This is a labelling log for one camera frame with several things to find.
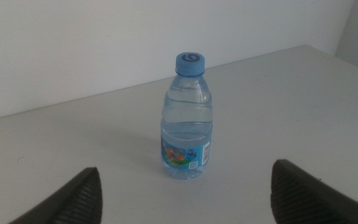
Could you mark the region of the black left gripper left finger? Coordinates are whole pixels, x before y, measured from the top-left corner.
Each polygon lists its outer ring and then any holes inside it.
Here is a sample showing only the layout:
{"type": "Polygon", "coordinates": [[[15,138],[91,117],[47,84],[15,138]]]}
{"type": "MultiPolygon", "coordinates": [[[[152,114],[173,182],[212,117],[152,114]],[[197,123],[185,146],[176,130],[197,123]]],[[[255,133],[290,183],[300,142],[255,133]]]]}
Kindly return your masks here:
{"type": "Polygon", "coordinates": [[[102,214],[103,194],[99,172],[95,167],[88,167],[12,223],[99,224],[102,214]]]}

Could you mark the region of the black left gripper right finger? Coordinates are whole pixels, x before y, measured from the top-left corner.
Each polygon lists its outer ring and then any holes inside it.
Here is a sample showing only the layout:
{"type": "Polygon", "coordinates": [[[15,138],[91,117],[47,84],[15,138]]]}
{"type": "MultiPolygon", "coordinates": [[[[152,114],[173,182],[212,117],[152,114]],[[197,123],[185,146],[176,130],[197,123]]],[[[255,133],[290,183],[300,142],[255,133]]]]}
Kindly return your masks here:
{"type": "Polygon", "coordinates": [[[270,206],[276,223],[358,223],[358,202],[286,159],[272,167],[270,206]]]}

